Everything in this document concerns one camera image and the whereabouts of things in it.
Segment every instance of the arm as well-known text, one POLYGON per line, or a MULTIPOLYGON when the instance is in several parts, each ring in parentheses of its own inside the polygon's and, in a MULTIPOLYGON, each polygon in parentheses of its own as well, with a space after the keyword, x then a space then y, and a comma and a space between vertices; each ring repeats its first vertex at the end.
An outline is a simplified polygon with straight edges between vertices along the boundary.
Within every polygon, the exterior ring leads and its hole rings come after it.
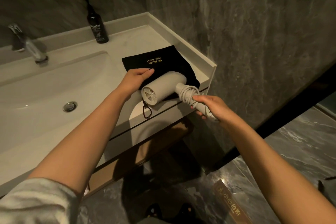
POLYGON ((215 96, 194 96, 220 120, 282 223, 336 223, 333 205, 215 96))
POLYGON ((29 178, 47 178, 82 196, 118 121, 121 108, 154 73, 153 69, 131 69, 120 85, 34 169, 29 178))

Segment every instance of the sink drain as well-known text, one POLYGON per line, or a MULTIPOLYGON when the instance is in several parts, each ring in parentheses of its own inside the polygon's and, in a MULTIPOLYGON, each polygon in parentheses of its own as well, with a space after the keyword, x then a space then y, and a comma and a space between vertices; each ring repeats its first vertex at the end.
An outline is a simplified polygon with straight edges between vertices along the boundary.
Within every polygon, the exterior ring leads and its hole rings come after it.
POLYGON ((77 102, 74 102, 74 101, 66 103, 63 106, 63 111, 65 111, 65 112, 72 112, 73 110, 76 109, 77 105, 78 105, 77 102))

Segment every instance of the forearm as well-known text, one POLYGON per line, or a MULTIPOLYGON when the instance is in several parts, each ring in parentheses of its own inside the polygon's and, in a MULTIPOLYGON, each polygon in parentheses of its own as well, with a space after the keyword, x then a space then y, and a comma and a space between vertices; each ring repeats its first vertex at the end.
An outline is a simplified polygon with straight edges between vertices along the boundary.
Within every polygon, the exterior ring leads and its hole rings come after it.
POLYGON ((43 177, 82 195, 99 162, 127 98, 118 88, 35 168, 28 178, 43 177))
POLYGON ((224 127, 282 223, 335 222, 325 197, 240 117, 232 112, 224 127))

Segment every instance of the pump dispenser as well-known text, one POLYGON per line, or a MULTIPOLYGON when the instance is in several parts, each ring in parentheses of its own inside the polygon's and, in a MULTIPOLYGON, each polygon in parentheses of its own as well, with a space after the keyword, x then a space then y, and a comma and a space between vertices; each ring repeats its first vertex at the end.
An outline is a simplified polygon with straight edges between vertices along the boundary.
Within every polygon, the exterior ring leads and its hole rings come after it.
POLYGON ((92 5, 90 5, 89 0, 85 0, 87 3, 86 9, 87 9, 87 21, 89 22, 90 28, 93 32, 93 35, 97 41, 98 44, 104 44, 109 41, 109 38, 107 36, 102 18, 99 14, 95 12, 92 5))

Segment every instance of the person's left hand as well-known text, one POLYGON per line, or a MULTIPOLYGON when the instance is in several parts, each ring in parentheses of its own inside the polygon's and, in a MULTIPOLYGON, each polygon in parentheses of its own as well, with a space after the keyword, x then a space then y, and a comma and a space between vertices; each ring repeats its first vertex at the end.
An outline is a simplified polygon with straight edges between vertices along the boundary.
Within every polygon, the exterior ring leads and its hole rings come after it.
POLYGON ((144 80, 149 78, 153 73, 153 68, 130 69, 125 74, 123 80, 117 87, 117 90, 120 90, 123 94, 126 94, 126 99, 128 100, 131 95, 139 89, 144 80))

